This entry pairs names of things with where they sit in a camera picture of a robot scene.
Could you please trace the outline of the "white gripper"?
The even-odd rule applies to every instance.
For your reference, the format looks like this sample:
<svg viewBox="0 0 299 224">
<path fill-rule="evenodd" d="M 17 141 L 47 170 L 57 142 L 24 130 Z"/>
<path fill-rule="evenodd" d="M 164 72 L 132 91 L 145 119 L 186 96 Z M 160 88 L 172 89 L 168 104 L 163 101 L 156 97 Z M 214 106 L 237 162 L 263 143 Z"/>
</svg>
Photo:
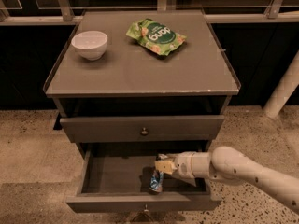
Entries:
<svg viewBox="0 0 299 224">
<path fill-rule="evenodd" d="M 193 179 L 194 174 L 192 172 L 192 156 L 193 152 L 183 152 L 179 154 L 167 154 L 167 158 L 171 160 L 158 160 L 155 162 L 155 168 L 159 172 L 163 172 L 168 175 L 175 173 L 183 179 Z"/>
</svg>

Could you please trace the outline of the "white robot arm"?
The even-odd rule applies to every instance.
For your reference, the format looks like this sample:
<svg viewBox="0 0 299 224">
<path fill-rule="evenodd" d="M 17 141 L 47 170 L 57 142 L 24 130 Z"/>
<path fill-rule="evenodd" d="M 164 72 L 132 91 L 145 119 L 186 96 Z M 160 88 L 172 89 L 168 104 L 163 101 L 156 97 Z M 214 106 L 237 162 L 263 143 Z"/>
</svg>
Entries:
<svg viewBox="0 0 299 224">
<path fill-rule="evenodd" d="M 181 179 L 205 178 L 231 185 L 247 182 L 299 213 L 298 178 L 262 166 L 232 147 L 166 154 L 155 162 L 155 168 Z"/>
</svg>

